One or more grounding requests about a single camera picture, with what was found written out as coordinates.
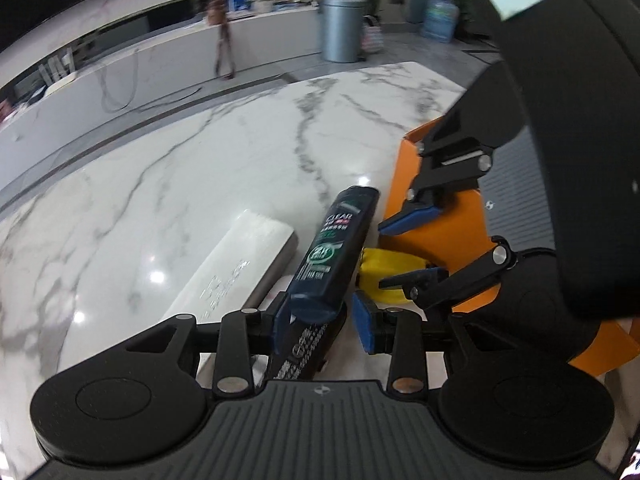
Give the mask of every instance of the tiled floor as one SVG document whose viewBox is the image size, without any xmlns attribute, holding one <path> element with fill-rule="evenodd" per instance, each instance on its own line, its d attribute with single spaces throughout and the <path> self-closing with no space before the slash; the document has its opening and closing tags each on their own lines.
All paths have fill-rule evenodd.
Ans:
<svg viewBox="0 0 640 480">
<path fill-rule="evenodd" d="M 52 153 L 0 190 L 0 219 L 53 182 L 105 152 L 164 124 L 274 86 L 367 66 L 415 61 L 468 87 L 489 63 L 480 59 L 478 54 L 471 55 L 465 50 L 486 51 L 487 56 L 493 57 L 492 62 L 495 61 L 495 49 L 485 43 L 442 44 L 413 33 L 397 33 L 386 34 L 382 52 L 372 54 L 363 62 L 333 63 L 323 60 L 319 54 L 312 54 L 245 70 L 222 92 L 219 82 L 215 87 L 212 83 L 204 83 L 195 88 L 185 88 L 158 99 L 156 104 L 132 110 Z"/>
</svg>

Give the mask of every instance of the trash can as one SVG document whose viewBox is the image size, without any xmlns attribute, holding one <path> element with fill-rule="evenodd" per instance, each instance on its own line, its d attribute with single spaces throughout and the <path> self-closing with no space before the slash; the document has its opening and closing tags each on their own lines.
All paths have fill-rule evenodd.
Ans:
<svg viewBox="0 0 640 480">
<path fill-rule="evenodd" d="M 338 63 L 358 60 L 365 0 L 322 0 L 322 58 Z"/>
</svg>

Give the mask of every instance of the metal bolt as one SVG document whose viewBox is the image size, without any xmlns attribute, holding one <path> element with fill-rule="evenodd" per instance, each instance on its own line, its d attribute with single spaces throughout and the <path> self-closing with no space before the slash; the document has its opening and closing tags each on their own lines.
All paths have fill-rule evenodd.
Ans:
<svg viewBox="0 0 640 480">
<path fill-rule="evenodd" d="M 246 317 L 248 325 L 260 324 L 260 311 L 257 308 L 246 307 L 240 310 Z"/>
<path fill-rule="evenodd" d="M 478 157 L 478 169 L 480 171 L 489 171 L 492 164 L 493 163 L 489 155 L 480 155 Z"/>
<path fill-rule="evenodd" d="M 424 388 L 424 383 L 413 377 L 400 377 L 391 384 L 391 387 L 401 394 L 416 394 Z"/>
<path fill-rule="evenodd" d="M 501 265 L 507 260 L 507 249 L 498 245 L 494 249 L 494 264 Z"/>
<path fill-rule="evenodd" d="M 249 383 L 242 377 L 231 376 L 220 379 L 216 386 L 223 393 L 239 394 L 240 392 L 244 392 L 249 387 Z"/>
</svg>

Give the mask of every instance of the marble table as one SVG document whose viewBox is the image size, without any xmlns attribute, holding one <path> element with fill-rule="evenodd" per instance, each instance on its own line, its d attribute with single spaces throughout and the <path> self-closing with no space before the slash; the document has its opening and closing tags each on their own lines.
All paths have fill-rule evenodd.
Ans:
<svg viewBox="0 0 640 480">
<path fill-rule="evenodd" d="M 248 72 L 271 75 L 274 63 L 320 50 L 313 7 L 237 20 L 230 30 L 238 80 Z M 29 180 L 56 153 L 60 167 L 68 162 L 67 146 L 97 129 L 116 129 L 125 115 L 139 126 L 149 115 L 228 89 L 236 81 L 216 77 L 219 34 L 220 26 L 198 22 L 139 41 L 85 66 L 73 81 L 0 124 L 0 190 Z M 225 58 L 222 73 L 228 70 Z"/>
<path fill-rule="evenodd" d="M 28 407 L 44 379 L 158 322 L 246 208 L 295 228 L 292 268 L 342 189 L 377 187 L 379 219 L 402 136 L 462 91 L 414 62 L 270 89 L 113 150 L 0 223 L 12 475 L 42 461 Z"/>
</svg>

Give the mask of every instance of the black arm mount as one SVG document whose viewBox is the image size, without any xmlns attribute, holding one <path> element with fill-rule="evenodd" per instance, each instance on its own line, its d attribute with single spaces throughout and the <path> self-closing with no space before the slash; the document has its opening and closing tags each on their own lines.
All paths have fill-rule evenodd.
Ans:
<svg viewBox="0 0 640 480">
<path fill-rule="evenodd" d="M 49 459 L 32 478 L 607 478 L 592 460 L 613 417 L 606 389 L 470 315 L 422 322 L 358 292 L 367 350 L 392 355 L 386 392 L 376 381 L 255 388 L 250 357 L 272 354 L 283 300 L 219 324 L 175 316 L 50 378 L 31 403 Z M 439 392 L 429 350 L 455 363 Z M 216 352 L 210 388 L 194 379 L 200 352 Z"/>
<path fill-rule="evenodd" d="M 545 249 L 513 252 L 505 240 L 494 241 L 496 247 L 452 275 L 432 267 L 385 278 L 380 287 L 402 288 L 405 297 L 428 312 L 430 319 L 444 320 L 453 307 L 500 284 L 497 297 L 470 316 L 562 361 L 580 355 L 592 343 L 600 323 L 576 319 L 566 308 L 555 253 Z"/>
<path fill-rule="evenodd" d="M 422 158 L 402 209 L 378 226 L 382 235 L 417 228 L 442 213 L 449 195 L 477 189 L 492 166 L 496 148 L 525 124 L 504 63 L 488 67 L 451 110 L 417 143 Z"/>
</svg>

